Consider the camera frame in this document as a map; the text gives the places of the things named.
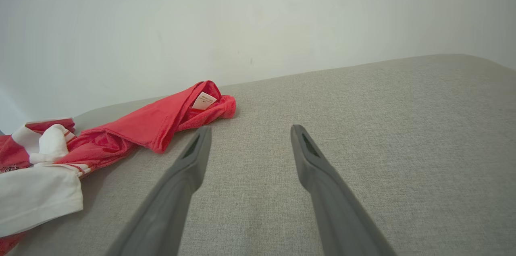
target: wall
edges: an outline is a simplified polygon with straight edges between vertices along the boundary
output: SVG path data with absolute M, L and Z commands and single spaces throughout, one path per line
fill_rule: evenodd
M 406 56 L 516 69 L 516 0 L 0 0 L 0 129 Z

